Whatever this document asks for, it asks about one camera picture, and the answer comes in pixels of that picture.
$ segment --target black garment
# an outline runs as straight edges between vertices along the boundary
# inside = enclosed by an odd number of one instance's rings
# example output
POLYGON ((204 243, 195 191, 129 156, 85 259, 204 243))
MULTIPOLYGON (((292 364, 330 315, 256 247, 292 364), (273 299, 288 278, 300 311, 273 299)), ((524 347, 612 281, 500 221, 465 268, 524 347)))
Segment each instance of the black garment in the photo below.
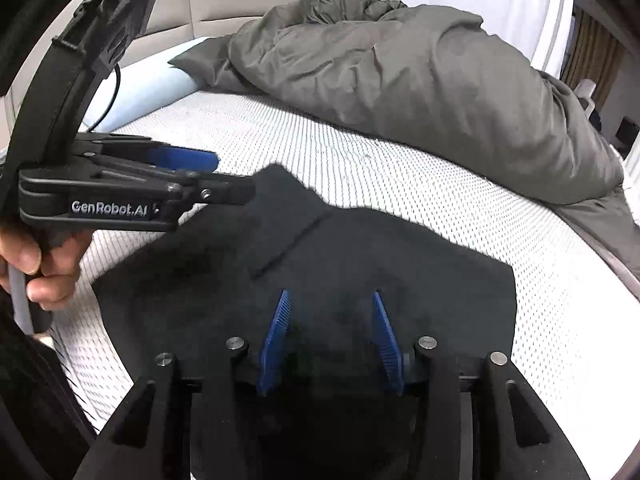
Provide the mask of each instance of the black garment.
POLYGON ((95 438, 53 350, 25 336, 0 292, 0 468, 12 480, 71 480, 95 438))
POLYGON ((230 336, 259 351, 283 289, 290 349, 303 357, 300 375, 317 384, 352 388, 380 367, 369 326, 376 290, 405 352, 435 335, 462 355, 510 354, 510 266, 382 212, 328 206, 279 166, 255 183, 247 206, 207 206, 95 282, 105 327, 134 379, 163 351, 193 375, 230 336))
MULTIPOLYGON (((186 375, 206 376, 212 352, 235 335, 256 362, 286 288, 287 368, 300 380, 264 403, 238 389, 250 477, 401 478, 417 401, 385 391, 370 336, 373 293, 403 352, 434 335, 462 355, 510 354, 513 271, 423 226, 330 207, 279 166, 255 183, 247 206, 207 206, 97 280, 111 341, 133 378, 162 351, 174 352, 186 375)), ((217 478, 202 459, 215 446, 202 428, 217 421, 198 405, 192 420, 192 471, 217 478)))

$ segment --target black cable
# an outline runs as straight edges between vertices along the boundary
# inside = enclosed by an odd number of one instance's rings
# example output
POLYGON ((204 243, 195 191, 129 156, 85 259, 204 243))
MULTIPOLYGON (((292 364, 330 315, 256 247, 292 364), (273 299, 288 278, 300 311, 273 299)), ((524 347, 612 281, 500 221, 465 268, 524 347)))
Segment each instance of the black cable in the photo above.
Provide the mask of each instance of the black cable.
POLYGON ((89 126, 87 128, 86 133, 92 132, 92 131, 94 131, 96 129, 98 124, 100 124, 102 122, 102 120, 107 116, 107 114, 111 111, 111 108, 113 107, 113 104, 116 101, 116 97, 118 95, 118 90, 120 90, 120 65, 117 64, 117 63, 116 63, 115 71, 116 71, 116 88, 113 91, 113 96, 111 97, 111 102, 109 102, 109 106, 107 106, 107 109, 100 116, 100 118, 97 121, 95 121, 94 124, 92 124, 91 126, 89 126))

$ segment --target gray comforter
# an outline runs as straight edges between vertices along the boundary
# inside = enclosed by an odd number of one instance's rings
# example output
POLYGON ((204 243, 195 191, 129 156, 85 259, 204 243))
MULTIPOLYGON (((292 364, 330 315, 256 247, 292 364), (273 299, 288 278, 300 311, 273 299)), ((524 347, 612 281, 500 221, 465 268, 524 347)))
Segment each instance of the gray comforter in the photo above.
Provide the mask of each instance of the gray comforter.
MULTIPOLYGON (((481 23, 451 7, 299 0, 171 63, 214 89, 266 93, 434 153, 556 210, 615 192, 622 167, 571 89, 481 23)), ((620 256, 640 276, 640 262, 620 256)))

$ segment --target yellow curtain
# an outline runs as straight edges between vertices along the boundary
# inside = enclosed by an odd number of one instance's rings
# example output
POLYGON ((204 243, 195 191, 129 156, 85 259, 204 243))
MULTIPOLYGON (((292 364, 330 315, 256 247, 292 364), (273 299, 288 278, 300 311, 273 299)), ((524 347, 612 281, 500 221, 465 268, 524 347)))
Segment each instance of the yellow curtain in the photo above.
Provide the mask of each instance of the yellow curtain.
POLYGON ((600 111, 618 75, 625 48, 597 20, 580 9, 575 11, 574 50, 560 79, 575 88, 582 79, 591 79, 596 89, 591 98, 600 111))

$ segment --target human hand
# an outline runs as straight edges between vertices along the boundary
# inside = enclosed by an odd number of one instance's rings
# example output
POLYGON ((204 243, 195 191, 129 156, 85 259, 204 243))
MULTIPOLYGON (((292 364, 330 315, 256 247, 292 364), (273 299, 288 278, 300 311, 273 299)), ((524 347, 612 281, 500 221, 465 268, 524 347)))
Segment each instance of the human hand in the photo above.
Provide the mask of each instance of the human hand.
POLYGON ((27 284, 27 297, 45 310, 63 308, 74 293, 80 277, 80 260, 89 248, 92 231, 78 231, 60 247, 42 253, 37 242, 25 230, 14 226, 0 228, 0 285, 9 292, 7 263, 33 276, 42 276, 27 284))

